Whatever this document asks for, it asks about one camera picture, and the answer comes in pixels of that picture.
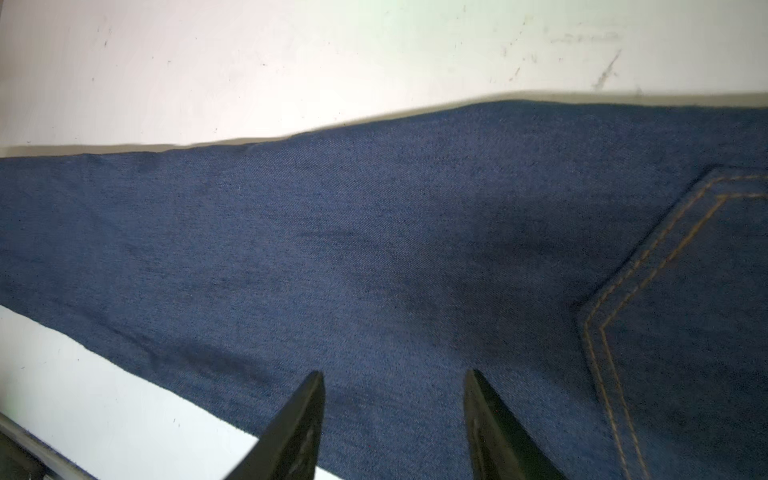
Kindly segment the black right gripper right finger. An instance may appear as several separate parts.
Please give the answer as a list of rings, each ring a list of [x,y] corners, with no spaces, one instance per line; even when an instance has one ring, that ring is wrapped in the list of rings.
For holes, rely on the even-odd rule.
[[[563,479],[482,372],[467,371],[464,416],[473,477],[480,480]]]

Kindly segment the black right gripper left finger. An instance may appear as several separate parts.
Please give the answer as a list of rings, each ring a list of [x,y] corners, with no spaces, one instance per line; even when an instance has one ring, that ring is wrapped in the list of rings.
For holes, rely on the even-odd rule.
[[[323,373],[310,372],[227,480],[313,480],[325,405]]]

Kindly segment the dark blue denim trousers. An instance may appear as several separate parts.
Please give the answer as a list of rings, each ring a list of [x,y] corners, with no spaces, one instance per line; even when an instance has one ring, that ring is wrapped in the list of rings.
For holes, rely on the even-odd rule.
[[[320,463],[461,479],[481,370],[571,479],[767,475],[767,113],[499,102],[1,163],[1,302]]]

